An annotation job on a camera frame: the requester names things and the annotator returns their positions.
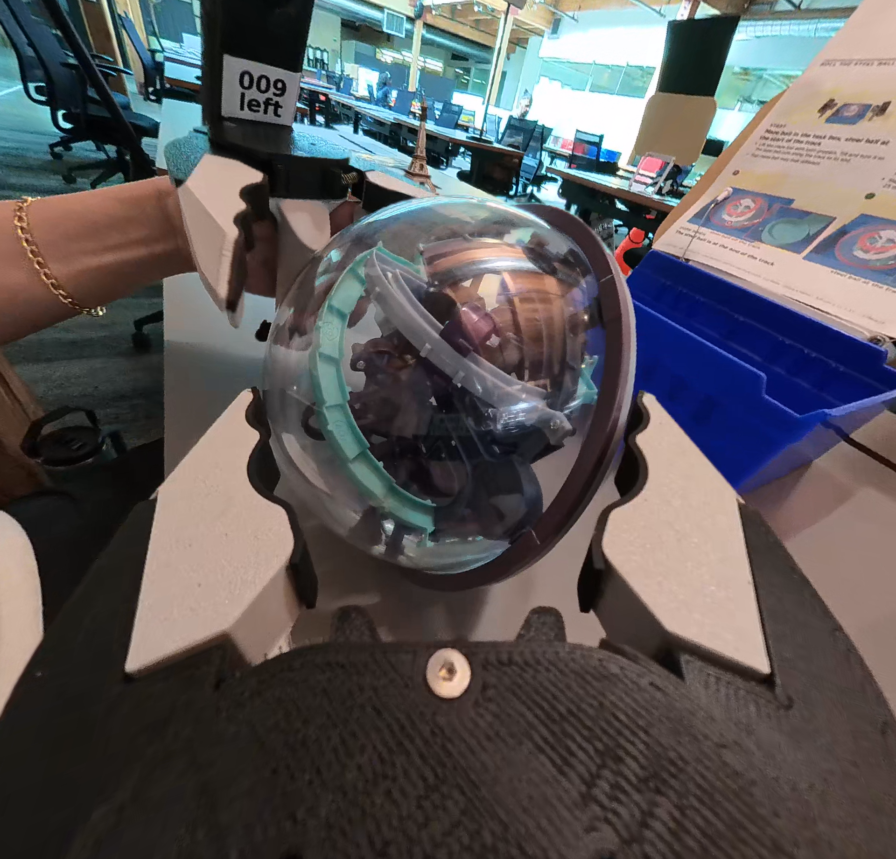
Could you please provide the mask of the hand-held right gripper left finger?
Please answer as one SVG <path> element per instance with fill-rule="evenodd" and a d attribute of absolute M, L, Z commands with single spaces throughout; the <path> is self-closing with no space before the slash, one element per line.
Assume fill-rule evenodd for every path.
<path fill-rule="evenodd" d="M 298 536 L 295 491 L 250 421 L 243 391 L 160 487 L 125 671 L 150 674 L 223 644 L 257 665 L 294 647 L 302 611 L 288 565 Z"/>

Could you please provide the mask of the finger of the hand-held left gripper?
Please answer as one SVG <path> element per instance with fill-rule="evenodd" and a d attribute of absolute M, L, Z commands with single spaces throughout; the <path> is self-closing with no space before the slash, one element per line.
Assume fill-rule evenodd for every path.
<path fill-rule="evenodd" d="M 412 200 L 427 199 L 429 191 L 397 176 L 377 170 L 361 173 L 360 204 L 362 207 L 387 207 Z"/>
<path fill-rule="evenodd" d="M 205 154 L 177 189 L 196 271 L 233 328 L 246 293 L 273 293 L 273 214 L 266 176 Z"/>

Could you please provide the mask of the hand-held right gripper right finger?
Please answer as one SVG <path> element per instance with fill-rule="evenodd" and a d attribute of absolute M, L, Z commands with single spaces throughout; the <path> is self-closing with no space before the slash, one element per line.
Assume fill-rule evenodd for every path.
<path fill-rule="evenodd" d="M 579 575 L 583 612 L 656 661 L 696 656 L 749 681 L 771 675 L 735 489 L 654 395 L 636 395 L 611 501 Z"/>

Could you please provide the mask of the clear plastic maze ball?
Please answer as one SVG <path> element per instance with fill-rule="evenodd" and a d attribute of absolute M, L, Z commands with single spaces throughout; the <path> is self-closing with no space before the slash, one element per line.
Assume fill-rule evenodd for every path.
<path fill-rule="evenodd" d="M 278 291 L 262 397 L 276 495 L 301 526 L 459 592 L 544 559 L 610 476 L 633 303 L 570 212 L 398 203 Z"/>

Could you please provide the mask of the person's left forearm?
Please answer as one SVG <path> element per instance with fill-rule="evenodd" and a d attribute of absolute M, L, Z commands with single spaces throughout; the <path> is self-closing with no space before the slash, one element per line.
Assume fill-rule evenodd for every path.
<path fill-rule="evenodd" d="M 1 203 L 1 345 L 194 270 L 168 178 Z"/>

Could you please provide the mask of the small tower model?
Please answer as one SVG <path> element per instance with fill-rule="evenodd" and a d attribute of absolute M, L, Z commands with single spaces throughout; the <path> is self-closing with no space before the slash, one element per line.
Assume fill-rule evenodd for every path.
<path fill-rule="evenodd" d="M 427 131 L 426 122 L 428 105 L 423 98 L 420 102 L 420 119 L 418 136 L 409 165 L 405 169 L 405 177 L 422 191 L 436 194 L 435 187 L 427 163 Z"/>

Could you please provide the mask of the black office chair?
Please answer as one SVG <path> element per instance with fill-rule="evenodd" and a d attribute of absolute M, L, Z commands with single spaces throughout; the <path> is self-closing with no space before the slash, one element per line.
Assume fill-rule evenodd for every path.
<path fill-rule="evenodd" d="M 202 75 L 198 66 L 189 63 L 169 62 L 160 51 L 146 46 L 137 26 L 126 13 L 119 13 L 123 32 L 140 60 L 141 76 L 135 77 L 142 97 L 160 105 L 163 100 L 200 103 Z"/>
<path fill-rule="evenodd" d="M 135 112 L 111 81 L 129 73 L 95 54 L 75 27 L 65 0 L 1 0 L 2 32 L 13 48 L 25 96 L 44 107 L 60 139 L 49 146 L 52 159 L 76 145 L 90 145 L 104 162 L 66 163 L 62 180 L 95 171 L 91 189 L 115 177 L 126 182 L 151 178 L 156 169 L 143 146 L 156 140 L 157 120 Z"/>

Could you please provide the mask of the black water bottle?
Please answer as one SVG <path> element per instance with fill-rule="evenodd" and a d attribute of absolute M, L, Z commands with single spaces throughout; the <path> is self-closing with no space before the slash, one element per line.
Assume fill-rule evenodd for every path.
<path fill-rule="evenodd" d="M 62 405 L 32 420 L 20 448 L 52 484 L 73 482 L 128 452 L 120 431 L 104 427 L 93 410 L 77 405 Z"/>

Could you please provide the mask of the person's pale clothing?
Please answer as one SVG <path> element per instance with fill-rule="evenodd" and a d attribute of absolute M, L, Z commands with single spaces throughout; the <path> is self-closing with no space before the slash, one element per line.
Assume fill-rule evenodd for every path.
<path fill-rule="evenodd" d="M 43 638 L 36 555 L 24 528 L 1 511 L 1 711 Z"/>

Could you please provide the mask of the blue plastic bin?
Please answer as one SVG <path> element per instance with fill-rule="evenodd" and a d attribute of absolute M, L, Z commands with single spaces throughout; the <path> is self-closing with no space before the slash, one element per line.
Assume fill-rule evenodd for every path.
<path fill-rule="evenodd" d="M 884 349 L 659 250 L 627 285 L 635 388 L 740 494 L 808 465 L 894 402 Z"/>

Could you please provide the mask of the red acrylic stand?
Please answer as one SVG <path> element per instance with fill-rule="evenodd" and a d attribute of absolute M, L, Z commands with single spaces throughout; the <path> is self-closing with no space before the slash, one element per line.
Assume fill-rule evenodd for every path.
<path fill-rule="evenodd" d="M 628 189 L 634 193 L 660 195 L 676 165 L 674 157 L 646 152 L 637 161 L 629 179 Z"/>

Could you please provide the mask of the black card on cardboard stand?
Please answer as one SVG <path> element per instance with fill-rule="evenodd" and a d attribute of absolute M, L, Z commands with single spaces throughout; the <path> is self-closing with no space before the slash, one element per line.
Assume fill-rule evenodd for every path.
<path fill-rule="evenodd" d="M 648 99 L 628 164 L 658 154 L 679 166 L 702 152 L 718 109 L 715 94 L 741 18 L 677 20 L 666 27 L 656 90 Z"/>

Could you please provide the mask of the printed instruction sheet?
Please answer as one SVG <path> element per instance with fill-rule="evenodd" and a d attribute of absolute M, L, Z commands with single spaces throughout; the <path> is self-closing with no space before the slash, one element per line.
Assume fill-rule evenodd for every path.
<path fill-rule="evenodd" d="M 868 337 L 895 335 L 895 0 L 864 0 L 654 246 Z"/>

